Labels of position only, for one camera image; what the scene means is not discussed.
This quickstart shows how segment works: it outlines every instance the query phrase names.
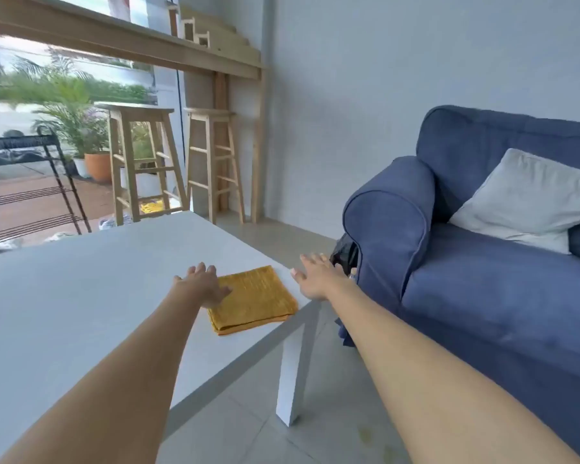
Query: blue sofa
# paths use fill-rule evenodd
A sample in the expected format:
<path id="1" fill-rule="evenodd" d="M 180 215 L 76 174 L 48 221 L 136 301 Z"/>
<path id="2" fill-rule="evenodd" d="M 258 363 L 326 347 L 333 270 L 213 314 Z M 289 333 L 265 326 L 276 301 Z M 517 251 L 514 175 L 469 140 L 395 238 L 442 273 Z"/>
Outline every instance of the blue sofa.
<path id="1" fill-rule="evenodd" d="M 431 110 L 416 156 L 355 192 L 344 228 L 373 300 L 490 377 L 580 454 L 580 225 L 565 256 L 447 224 L 508 148 L 580 168 L 580 123 Z M 342 327 L 340 335 L 351 344 Z"/>

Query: yellow object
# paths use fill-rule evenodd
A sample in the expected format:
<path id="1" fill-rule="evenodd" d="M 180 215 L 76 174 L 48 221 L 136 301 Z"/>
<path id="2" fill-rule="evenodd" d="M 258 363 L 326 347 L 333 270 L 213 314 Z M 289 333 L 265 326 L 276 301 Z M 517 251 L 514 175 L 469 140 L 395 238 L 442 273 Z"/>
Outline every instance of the yellow object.
<path id="1" fill-rule="evenodd" d="M 208 310 L 217 335 L 286 320 L 298 310 L 296 300 L 270 265 L 219 277 L 219 284 L 231 286 L 232 293 Z"/>
<path id="2" fill-rule="evenodd" d="M 142 213 L 154 213 L 155 211 L 163 210 L 163 200 L 157 200 L 156 202 L 142 203 L 140 205 L 140 210 Z"/>

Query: wooden stool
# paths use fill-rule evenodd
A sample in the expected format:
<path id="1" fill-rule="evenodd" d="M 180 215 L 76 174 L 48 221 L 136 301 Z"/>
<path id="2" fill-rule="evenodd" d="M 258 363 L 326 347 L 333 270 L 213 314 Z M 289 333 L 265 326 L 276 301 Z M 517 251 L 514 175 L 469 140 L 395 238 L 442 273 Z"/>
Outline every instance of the wooden stool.
<path id="1" fill-rule="evenodd" d="M 95 102 L 94 106 L 109 111 L 108 116 L 108 133 L 110 162 L 112 166 L 112 190 L 114 192 L 114 214 L 116 215 L 116 225 L 121 226 L 123 222 L 123 208 L 126 207 L 131 213 L 133 222 L 136 223 L 142 218 L 158 217 L 168 215 L 175 211 L 189 210 L 189 199 L 185 194 L 185 186 L 180 174 L 178 154 L 176 153 L 176 144 L 172 134 L 172 125 L 170 124 L 170 113 L 174 109 L 163 109 L 157 106 L 147 104 L 127 104 L 123 102 Z M 144 159 L 133 158 L 133 141 L 131 139 L 131 122 L 146 122 L 148 133 L 153 148 L 154 157 Z M 121 134 L 123 154 L 119 153 L 118 133 Z M 166 143 L 168 144 L 169 155 L 163 153 L 161 136 L 165 134 Z M 166 159 L 170 160 L 170 165 L 166 165 Z M 124 164 L 127 175 L 127 194 L 129 200 L 122 197 L 121 186 L 121 165 Z M 155 163 L 154 168 L 136 168 L 136 164 Z M 178 195 L 168 191 L 168 180 L 166 171 L 174 171 Z M 161 186 L 160 195 L 140 198 L 137 193 L 136 174 L 143 172 L 156 172 L 159 177 Z M 169 198 L 173 197 L 180 202 L 180 206 L 170 208 Z M 140 203 L 146 200 L 161 199 L 163 210 L 153 211 L 151 213 L 140 214 Z"/>
<path id="2" fill-rule="evenodd" d="M 237 198 L 239 201 L 239 218 L 241 223 L 245 223 L 245 208 L 243 206 L 243 190 L 240 183 L 240 169 L 239 164 L 236 160 L 236 148 L 234 146 L 234 133 L 232 126 L 232 116 L 233 112 L 222 111 L 220 109 L 194 109 L 185 108 L 187 113 L 187 120 L 189 121 L 189 135 L 187 137 L 187 148 L 186 148 L 186 175 L 187 175 L 187 199 L 191 196 L 191 190 L 193 186 L 202 187 L 208 190 L 208 218 L 212 224 L 215 224 L 217 220 L 217 207 L 219 194 L 225 194 L 226 192 L 231 192 L 235 190 L 237 192 Z M 206 127 L 206 148 L 198 148 L 191 145 L 191 125 L 192 121 L 202 121 L 205 123 Z M 215 143 L 215 127 L 216 122 L 225 122 L 227 124 L 227 137 L 228 144 L 220 145 Z M 222 155 L 217 155 L 216 150 L 224 150 L 226 153 Z M 191 151 L 199 151 L 206 154 L 207 156 L 207 174 L 208 174 L 208 184 L 202 184 L 192 180 L 190 173 L 190 161 Z M 228 178 L 225 176 L 219 176 L 217 174 L 217 163 L 223 160 L 230 160 L 232 163 L 232 168 L 234 170 L 234 178 Z M 234 184 L 236 187 L 227 187 L 221 190 L 217 190 L 217 179 L 225 180 Z"/>

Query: white pot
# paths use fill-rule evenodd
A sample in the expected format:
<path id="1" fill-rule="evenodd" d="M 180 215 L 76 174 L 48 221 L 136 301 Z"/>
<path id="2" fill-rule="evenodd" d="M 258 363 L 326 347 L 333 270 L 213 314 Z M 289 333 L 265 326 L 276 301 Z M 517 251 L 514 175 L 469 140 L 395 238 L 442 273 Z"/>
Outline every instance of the white pot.
<path id="1" fill-rule="evenodd" d="M 73 162 L 75 163 L 77 173 L 81 177 L 86 179 L 90 177 L 90 173 L 88 172 L 88 168 L 86 167 L 86 162 L 82 158 L 73 158 Z"/>
<path id="2" fill-rule="evenodd" d="M 138 197 L 152 197 L 161 194 L 161 183 L 156 174 L 136 174 L 135 185 Z M 127 175 L 125 168 L 121 168 L 121 187 L 127 189 Z"/>

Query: white table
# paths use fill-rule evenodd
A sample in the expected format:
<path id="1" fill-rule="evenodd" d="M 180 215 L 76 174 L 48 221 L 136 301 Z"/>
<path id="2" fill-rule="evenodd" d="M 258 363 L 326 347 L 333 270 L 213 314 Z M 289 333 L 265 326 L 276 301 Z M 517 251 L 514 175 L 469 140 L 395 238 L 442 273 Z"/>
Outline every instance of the white table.
<path id="1" fill-rule="evenodd" d="M 272 265 L 301 309 L 283 323 L 226 336 L 213 332 L 201 310 L 166 437 L 281 342 L 277 414 L 290 425 L 320 303 L 300 294 L 288 269 L 185 211 L 0 254 L 0 455 L 155 309 L 173 275 L 200 261 L 219 275 Z"/>

